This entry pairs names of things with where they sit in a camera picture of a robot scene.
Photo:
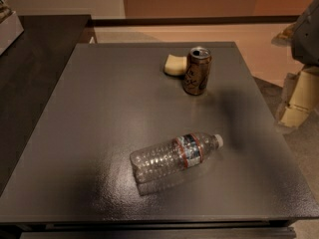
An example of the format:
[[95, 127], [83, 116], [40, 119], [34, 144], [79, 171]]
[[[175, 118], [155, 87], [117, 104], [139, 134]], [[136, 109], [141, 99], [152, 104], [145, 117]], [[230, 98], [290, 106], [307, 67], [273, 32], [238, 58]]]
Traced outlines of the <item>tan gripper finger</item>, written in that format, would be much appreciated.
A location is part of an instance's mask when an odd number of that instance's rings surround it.
[[271, 43], [276, 46], [290, 46], [292, 41], [292, 36], [294, 34], [295, 24], [290, 24], [281, 32], [279, 32], [275, 37], [272, 38]]
[[276, 122], [281, 127], [299, 128], [318, 105], [319, 67], [304, 66], [297, 74], [287, 74]]

